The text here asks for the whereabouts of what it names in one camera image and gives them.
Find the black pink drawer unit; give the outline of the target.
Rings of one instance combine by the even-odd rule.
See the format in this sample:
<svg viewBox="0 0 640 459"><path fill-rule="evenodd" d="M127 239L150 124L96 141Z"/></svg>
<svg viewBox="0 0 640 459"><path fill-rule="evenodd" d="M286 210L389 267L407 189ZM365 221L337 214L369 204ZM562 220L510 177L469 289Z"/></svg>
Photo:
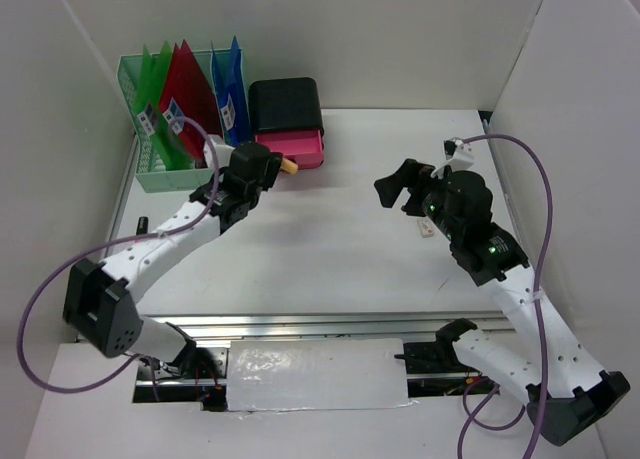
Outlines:
<svg viewBox="0 0 640 459"><path fill-rule="evenodd" d="M260 80L249 88L253 138L300 169L325 159L324 125L317 83L310 77Z"/></svg>

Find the blue clip file folder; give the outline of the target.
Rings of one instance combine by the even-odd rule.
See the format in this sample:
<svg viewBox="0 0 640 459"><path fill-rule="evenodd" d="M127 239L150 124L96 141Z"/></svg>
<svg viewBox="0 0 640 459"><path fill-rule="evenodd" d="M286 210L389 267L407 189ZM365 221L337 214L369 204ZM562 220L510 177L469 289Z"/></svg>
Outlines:
<svg viewBox="0 0 640 459"><path fill-rule="evenodd" d="M253 140L244 80L243 50L236 36L229 49L211 50L210 70L226 142L237 147Z"/></svg>

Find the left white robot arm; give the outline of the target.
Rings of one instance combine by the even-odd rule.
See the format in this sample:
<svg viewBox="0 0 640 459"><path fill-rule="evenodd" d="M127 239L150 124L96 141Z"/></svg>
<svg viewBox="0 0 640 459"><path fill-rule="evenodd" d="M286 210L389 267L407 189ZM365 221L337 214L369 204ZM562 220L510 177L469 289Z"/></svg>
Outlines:
<svg viewBox="0 0 640 459"><path fill-rule="evenodd" d="M63 320L107 358L151 357L182 378L196 366L200 348L178 326L139 314L147 291L192 252L247 217L284 165L282 154L255 143L230 148L221 172L193 191L151 238L140 239L95 263L70 269Z"/></svg>

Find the red clip file folder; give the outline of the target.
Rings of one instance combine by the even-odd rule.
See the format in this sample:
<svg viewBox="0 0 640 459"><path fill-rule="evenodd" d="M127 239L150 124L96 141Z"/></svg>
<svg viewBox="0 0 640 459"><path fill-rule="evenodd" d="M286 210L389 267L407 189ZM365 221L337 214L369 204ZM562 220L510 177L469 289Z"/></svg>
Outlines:
<svg viewBox="0 0 640 459"><path fill-rule="evenodd" d="M207 134L224 137L214 90L186 40L180 46L174 45L158 106L167 121L188 117ZM191 156L195 167L205 168L205 141L195 127L191 123L176 121L171 131Z"/></svg>

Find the black orange highlighter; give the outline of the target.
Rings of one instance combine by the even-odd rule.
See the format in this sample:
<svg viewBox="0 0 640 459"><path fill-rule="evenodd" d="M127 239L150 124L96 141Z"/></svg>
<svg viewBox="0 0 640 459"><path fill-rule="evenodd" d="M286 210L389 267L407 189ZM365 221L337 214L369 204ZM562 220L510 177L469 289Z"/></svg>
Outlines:
<svg viewBox="0 0 640 459"><path fill-rule="evenodd" d="M141 216L138 218L137 226L136 226L136 234L144 235L148 233L149 228L149 218L147 216Z"/></svg>

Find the orange highlighter clear cap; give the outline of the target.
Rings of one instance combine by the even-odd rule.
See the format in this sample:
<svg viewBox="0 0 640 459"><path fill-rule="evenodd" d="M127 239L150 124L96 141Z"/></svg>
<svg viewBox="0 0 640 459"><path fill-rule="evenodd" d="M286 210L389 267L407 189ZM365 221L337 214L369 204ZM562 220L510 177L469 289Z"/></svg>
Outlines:
<svg viewBox="0 0 640 459"><path fill-rule="evenodd" d="M296 174L298 172L298 165L289 159L282 158L280 169L287 174Z"/></svg>

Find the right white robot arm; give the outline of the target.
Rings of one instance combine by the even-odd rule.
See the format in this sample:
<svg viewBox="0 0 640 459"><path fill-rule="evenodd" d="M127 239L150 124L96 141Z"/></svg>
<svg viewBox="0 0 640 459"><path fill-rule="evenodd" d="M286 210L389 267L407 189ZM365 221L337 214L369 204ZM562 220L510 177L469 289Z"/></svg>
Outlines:
<svg viewBox="0 0 640 459"><path fill-rule="evenodd" d="M516 397L530 419L543 418L541 435L562 446L608 415L629 392L623 373L607 371L580 343L542 291L534 269L516 241L492 219L493 195L483 177L407 159L393 174L375 181L380 203L392 207L402 191L402 210L426 217L449 241L452 257L490 296L534 358L523 358L493 342L466 319L437 334L435 357L446 370L477 369Z"/></svg>

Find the green clip file folder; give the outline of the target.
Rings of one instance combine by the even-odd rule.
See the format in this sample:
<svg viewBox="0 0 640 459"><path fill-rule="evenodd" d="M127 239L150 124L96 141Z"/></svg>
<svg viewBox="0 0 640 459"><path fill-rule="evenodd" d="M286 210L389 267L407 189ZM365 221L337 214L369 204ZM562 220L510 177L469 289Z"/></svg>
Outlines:
<svg viewBox="0 0 640 459"><path fill-rule="evenodd" d="M160 52L152 55L143 47L141 71L136 88L133 112L155 152L168 171L185 170L191 160L169 137L167 122L159 108L173 50L164 41Z"/></svg>

